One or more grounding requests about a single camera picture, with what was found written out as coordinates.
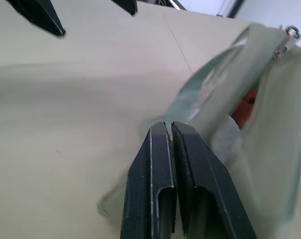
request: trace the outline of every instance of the metal clip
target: metal clip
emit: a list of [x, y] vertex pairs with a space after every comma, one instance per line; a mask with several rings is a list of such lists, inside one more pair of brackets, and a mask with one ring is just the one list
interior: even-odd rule
[[288, 26], [286, 27], [285, 31], [287, 34], [286, 41], [284, 42], [283, 46], [279, 47], [274, 52], [274, 59], [285, 56], [287, 52], [292, 49], [301, 38], [300, 31], [295, 26]]

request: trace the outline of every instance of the red object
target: red object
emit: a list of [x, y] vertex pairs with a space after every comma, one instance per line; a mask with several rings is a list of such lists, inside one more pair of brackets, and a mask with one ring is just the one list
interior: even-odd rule
[[248, 91], [248, 93], [239, 102], [235, 111], [232, 113], [231, 118], [234, 119], [239, 129], [242, 129], [245, 122], [249, 119], [254, 107], [256, 95], [257, 91]]

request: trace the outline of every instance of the white surface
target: white surface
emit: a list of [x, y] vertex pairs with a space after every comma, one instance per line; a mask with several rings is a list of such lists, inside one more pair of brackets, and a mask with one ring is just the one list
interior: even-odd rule
[[294, 25], [301, 32], [301, 0], [246, 0], [236, 19], [257, 21], [271, 27]]
[[224, 0], [179, 0], [187, 11], [216, 15]]
[[222, 7], [220, 8], [219, 14], [221, 14], [224, 17], [227, 17], [230, 14], [235, 3], [236, 0], [225, 0], [222, 4]]
[[135, 18], [110, 0], [53, 4], [63, 40], [0, 1], [0, 239], [118, 238], [96, 203], [135, 157], [138, 126], [247, 23], [142, 3]]

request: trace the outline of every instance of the black object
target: black object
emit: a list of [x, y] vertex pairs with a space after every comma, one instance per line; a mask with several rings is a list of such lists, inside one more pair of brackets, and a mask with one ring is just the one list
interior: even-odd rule
[[160, 239], [174, 231], [175, 173], [163, 123], [147, 133], [127, 177], [121, 239]]
[[176, 8], [172, 2], [177, 6], [179, 7], [180, 10], [186, 10], [186, 8], [178, 1], [178, 0], [166, 0], [166, 1], [161, 1], [160, 5], [164, 4], [165, 6], [168, 6], [168, 7], [172, 7], [172, 8]]
[[121, 239], [168, 239], [176, 187], [188, 239], [256, 239], [227, 169], [196, 130], [173, 122], [148, 134], [128, 172]]
[[[226, 167], [194, 128], [180, 122], [171, 128], [184, 233], [193, 238], [218, 233], [217, 238], [256, 239]], [[196, 228], [200, 219], [206, 225]]]
[[112, 0], [118, 6], [134, 16], [137, 12], [137, 0]]
[[245, 0], [236, 0], [234, 6], [232, 7], [232, 9], [230, 10], [230, 13], [228, 14], [228, 18], [235, 18], [238, 11], [240, 10], [240, 8], [242, 7], [242, 4], [244, 4]]
[[52, 33], [64, 36], [63, 29], [50, 0], [6, 0], [13, 8], [32, 24]]

